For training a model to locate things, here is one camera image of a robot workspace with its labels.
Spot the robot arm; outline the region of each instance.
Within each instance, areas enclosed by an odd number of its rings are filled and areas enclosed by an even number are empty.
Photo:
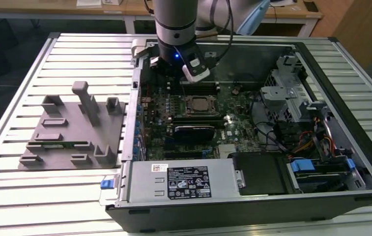
[[[270,0],[154,0],[159,38],[159,60],[174,70],[182,70],[190,83],[210,76],[210,66],[197,45],[199,31],[225,27],[229,15],[237,15],[227,29],[250,35],[262,23]]]

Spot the open computer chassis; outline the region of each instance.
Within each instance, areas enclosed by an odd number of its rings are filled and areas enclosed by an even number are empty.
[[[225,47],[201,43],[206,57]],[[118,191],[103,190],[126,231],[318,221],[372,205],[372,141],[303,43],[235,42],[198,85],[155,69],[153,55],[137,59]]]

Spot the table leg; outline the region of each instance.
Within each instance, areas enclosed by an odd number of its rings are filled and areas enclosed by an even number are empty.
[[[135,34],[135,16],[125,16],[126,32],[129,34]]]
[[[311,36],[313,30],[315,29],[318,21],[319,21],[319,19],[307,19],[307,22],[303,25],[303,28],[299,32],[298,37],[310,37]]]

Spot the blue tab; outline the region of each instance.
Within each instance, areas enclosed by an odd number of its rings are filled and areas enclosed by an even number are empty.
[[[294,172],[317,170],[315,165],[313,164],[313,161],[309,159],[301,159],[301,160],[293,161],[291,167],[293,167]]]
[[[101,184],[102,189],[114,189],[115,188],[115,180],[114,179],[106,179],[102,181]]]
[[[350,169],[351,169],[351,170],[355,169],[355,168],[356,168],[356,165],[355,165],[354,160],[349,158],[346,161],[347,161],[347,163],[349,163]]]
[[[299,171],[299,167],[298,167],[297,161],[291,162],[291,167],[293,167],[294,172]]]

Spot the motherboard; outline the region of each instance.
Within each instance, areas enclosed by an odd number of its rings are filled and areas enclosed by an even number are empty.
[[[145,88],[147,160],[227,158],[261,151],[250,116],[254,92],[234,83]]]

